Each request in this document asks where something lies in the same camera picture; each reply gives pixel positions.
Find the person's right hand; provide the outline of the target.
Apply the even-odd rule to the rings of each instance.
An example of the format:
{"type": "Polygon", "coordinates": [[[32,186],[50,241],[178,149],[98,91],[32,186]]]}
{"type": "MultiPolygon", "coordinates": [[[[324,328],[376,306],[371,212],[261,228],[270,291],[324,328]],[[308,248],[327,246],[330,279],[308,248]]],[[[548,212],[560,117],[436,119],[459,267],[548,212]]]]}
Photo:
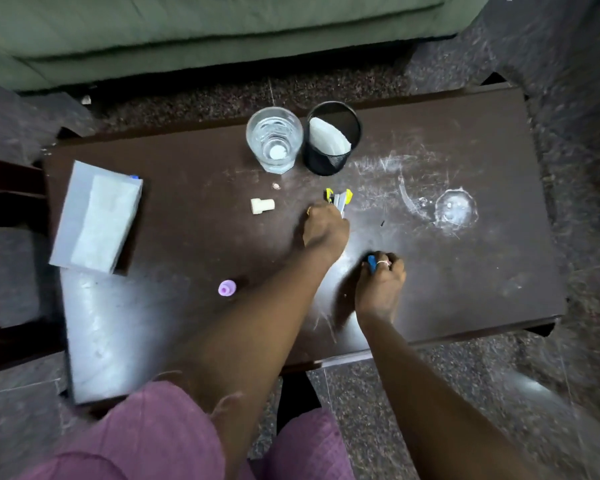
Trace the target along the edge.
{"type": "Polygon", "coordinates": [[[405,281],[406,276],[396,276],[385,270],[363,276],[361,263],[354,298],[354,310],[360,327],[364,328],[373,322],[394,322],[405,281]]]}

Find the person's left hand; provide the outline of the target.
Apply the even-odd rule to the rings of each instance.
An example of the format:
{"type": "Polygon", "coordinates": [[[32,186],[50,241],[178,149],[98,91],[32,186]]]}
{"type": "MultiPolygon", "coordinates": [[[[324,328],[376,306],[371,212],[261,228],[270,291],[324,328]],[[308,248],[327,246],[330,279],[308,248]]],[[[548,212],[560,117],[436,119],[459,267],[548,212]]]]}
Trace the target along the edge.
{"type": "Polygon", "coordinates": [[[349,241],[350,226],[308,226],[307,211],[303,224],[303,243],[307,249],[317,249],[332,265],[343,254],[349,241]]]}

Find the yellow and grey stapler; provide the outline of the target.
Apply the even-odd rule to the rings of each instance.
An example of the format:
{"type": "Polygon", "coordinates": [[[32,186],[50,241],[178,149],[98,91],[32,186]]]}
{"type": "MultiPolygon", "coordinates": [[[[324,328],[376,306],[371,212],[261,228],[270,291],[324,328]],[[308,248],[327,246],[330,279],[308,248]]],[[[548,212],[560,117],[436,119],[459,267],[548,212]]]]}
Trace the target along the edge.
{"type": "Polygon", "coordinates": [[[336,193],[331,188],[327,188],[324,192],[325,201],[334,205],[342,217],[344,217],[345,208],[352,201],[353,193],[350,189],[346,189],[343,193],[336,193]]]}

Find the person's right forearm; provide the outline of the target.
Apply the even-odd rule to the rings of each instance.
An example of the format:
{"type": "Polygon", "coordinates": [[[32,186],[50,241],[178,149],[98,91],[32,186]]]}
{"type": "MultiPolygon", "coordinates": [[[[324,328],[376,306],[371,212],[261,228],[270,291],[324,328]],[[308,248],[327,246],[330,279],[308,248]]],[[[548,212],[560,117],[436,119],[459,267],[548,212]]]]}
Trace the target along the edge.
{"type": "Polygon", "coordinates": [[[357,313],[421,480],[539,480],[506,436],[424,363],[387,316],[357,313]]]}

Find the person's left forearm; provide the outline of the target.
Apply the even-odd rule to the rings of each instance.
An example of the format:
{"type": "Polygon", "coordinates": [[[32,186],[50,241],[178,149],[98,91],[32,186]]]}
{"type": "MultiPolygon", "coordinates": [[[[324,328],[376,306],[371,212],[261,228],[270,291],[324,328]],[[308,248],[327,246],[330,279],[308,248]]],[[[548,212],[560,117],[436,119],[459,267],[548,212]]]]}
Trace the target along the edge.
{"type": "Polygon", "coordinates": [[[313,298],[343,250],[320,242],[298,252],[187,341],[156,376],[183,389],[210,416],[225,480],[237,478],[313,298]]]}

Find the black mesh pen holder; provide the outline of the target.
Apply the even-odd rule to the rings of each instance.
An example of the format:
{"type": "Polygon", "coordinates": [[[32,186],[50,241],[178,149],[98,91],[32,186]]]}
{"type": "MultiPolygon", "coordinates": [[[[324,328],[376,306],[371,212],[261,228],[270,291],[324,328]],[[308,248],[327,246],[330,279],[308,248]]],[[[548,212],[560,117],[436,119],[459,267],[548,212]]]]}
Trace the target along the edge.
{"type": "Polygon", "coordinates": [[[348,104],[322,102],[307,114],[304,124],[303,161],[320,177],[340,172],[360,144],[362,123],[348,104]]]}

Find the white folded paper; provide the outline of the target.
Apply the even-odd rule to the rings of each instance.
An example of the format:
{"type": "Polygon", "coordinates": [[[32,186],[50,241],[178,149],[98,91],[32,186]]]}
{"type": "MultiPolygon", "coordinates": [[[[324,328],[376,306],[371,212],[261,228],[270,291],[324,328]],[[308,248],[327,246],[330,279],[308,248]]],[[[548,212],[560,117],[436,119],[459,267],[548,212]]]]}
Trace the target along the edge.
{"type": "Polygon", "coordinates": [[[339,129],[316,117],[309,120],[309,143],[327,156],[341,156],[352,150],[351,142],[339,129]]]}

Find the clear drinking glass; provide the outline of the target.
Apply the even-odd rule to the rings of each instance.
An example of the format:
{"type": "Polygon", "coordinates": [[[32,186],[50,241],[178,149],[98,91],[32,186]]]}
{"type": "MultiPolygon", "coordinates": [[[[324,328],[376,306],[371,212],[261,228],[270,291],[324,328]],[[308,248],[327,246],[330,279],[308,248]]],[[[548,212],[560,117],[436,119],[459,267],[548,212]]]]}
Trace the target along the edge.
{"type": "Polygon", "coordinates": [[[254,113],[246,126],[248,147],[263,169],[281,175],[291,169],[303,145],[304,129],[300,119],[282,107],[266,107],[254,113]],[[273,145],[284,145],[288,156],[284,160],[269,158],[273,145]]]}

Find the green sofa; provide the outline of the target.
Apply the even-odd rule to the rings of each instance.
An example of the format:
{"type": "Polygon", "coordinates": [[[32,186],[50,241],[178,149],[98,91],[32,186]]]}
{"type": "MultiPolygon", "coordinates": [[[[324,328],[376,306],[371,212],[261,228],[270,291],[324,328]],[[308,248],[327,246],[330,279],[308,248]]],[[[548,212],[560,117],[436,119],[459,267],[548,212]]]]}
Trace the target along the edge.
{"type": "Polygon", "coordinates": [[[0,0],[0,86],[38,91],[464,30],[488,0],[0,0]]]}

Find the white tissue packet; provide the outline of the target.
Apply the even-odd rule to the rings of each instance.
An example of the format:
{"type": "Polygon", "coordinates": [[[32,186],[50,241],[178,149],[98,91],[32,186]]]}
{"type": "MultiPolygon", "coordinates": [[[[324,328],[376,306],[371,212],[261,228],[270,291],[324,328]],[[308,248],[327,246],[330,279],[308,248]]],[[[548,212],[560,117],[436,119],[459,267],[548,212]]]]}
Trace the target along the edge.
{"type": "Polygon", "coordinates": [[[49,264],[113,274],[136,217],[144,181],[75,161],[49,264]]]}

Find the pink trousers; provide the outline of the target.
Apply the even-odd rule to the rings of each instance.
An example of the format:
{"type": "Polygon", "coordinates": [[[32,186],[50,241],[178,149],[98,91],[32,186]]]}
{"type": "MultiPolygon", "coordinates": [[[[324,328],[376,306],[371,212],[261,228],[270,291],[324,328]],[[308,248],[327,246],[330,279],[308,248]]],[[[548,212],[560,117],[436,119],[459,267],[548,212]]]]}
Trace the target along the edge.
{"type": "MultiPolygon", "coordinates": [[[[55,455],[15,480],[224,480],[225,457],[208,414],[157,381],[133,393],[55,455]]],[[[355,480],[332,413],[291,419],[237,480],[355,480]]]]}

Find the dark wooden chair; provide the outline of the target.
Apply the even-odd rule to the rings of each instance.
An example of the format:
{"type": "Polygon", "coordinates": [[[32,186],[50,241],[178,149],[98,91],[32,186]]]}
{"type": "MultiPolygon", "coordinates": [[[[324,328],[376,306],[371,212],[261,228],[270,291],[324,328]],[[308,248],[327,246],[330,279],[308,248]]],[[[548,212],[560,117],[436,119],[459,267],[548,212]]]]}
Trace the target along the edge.
{"type": "Polygon", "coordinates": [[[64,350],[42,170],[0,161],[0,371],[64,350]]]}

